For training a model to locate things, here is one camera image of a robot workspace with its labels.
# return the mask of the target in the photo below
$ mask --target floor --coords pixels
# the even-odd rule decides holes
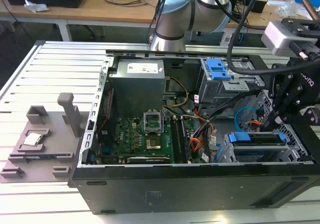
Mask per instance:
[[[60,32],[52,24],[21,23],[32,37],[29,38],[22,30],[20,24],[15,23],[16,31],[10,33],[0,22],[0,89],[21,63],[36,40],[61,41]],[[71,35],[76,42],[111,42],[111,43],[144,43],[147,29],[134,27],[105,27],[105,37],[101,37],[101,27],[92,26],[96,37],[90,40],[90,33],[81,25],[71,26]],[[202,33],[190,41],[190,32],[185,35],[187,45],[218,46],[222,33]],[[237,46],[264,47],[259,34],[246,34],[242,43]]]

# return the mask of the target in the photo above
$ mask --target plastic bag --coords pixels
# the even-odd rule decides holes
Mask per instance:
[[[288,0],[284,5],[280,5],[276,9],[276,14],[281,18],[288,18],[295,16],[296,1]]]
[[[36,12],[44,12],[49,11],[49,8],[46,4],[35,4],[31,1],[24,0],[25,4],[24,7],[27,8],[30,12],[36,13]]]

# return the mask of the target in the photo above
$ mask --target table leg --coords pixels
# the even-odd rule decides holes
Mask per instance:
[[[10,33],[14,33],[16,31],[13,23],[11,21],[2,21],[2,24],[4,25],[4,27],[10,32]]]
[[[69,25],[65,23],[59,23],[58,25],[59,25],[62,40],[64,42],[72,42]]]

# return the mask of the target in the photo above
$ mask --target green circuit board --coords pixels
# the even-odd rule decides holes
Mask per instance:
[[[147,127],[159,127],[158,118],[148,118]],[[194,122],[185,119],[184,127],[188,140],[195,131]],[[170,158],[170,163],[175,163],[174,149],[172,142],[170,118],[163,119],[163,132],[144,133],[144,118],[118,117],[115,127],[114,143],[110,146],[101,143],[98,155],[102,158],[103,164],[120,164],[119,157],[126,159],[129,157],[164,157]],[[192,163],[200,163],[200,158],[194,155]]]

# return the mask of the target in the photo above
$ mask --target wooden desk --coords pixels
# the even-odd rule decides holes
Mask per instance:
[[[127,3],[136,0],[113,0],[117,3]],[[157,0],[145,0],[155,6]],[[93,26],[117,26],[146,28],[155,13],[151,5],[136,7],[125,7],[107,3],[104,0],[83,0],[79,8],[50,7],[49,11],[32,13],[23,6],[11,6],[8,1],[6,5],[20,22],[53,23],[60,28],[64,41],[71,41],[71,34],[68,25],[93,25]],[[276,6],[265,5],[262,13],[250,13],[249,23],[253,26],[265,27],[270,21],[280,20],[275,14]],[[14,21],[12,16],[0,2],[0,20]],[[231,21],[227,28],[232,31],[237,23]]]
[[[129,3],[137,0],[108,0],[115,3]],[[145,0],[153,5],[142,5],[145,2],[137,3],[137,7],[119,6],[107,3],[104,0],[83,0],[79,8],[64,8],[60,14],[62,19],[80,19],[97,21],[117,21],[150,23],[155,14],[157,0]]]
[[[247,19],[250,25],[252,26],[266,27],[269,22],[282,19],[276,14],[276,9],[277,9],[277,6],[266,4],[264,6],[262,13],[250,12]],[[227,25],[228,28],[236,28],[237,26],[238,24],[235,23],[234,21],[231,21]]]

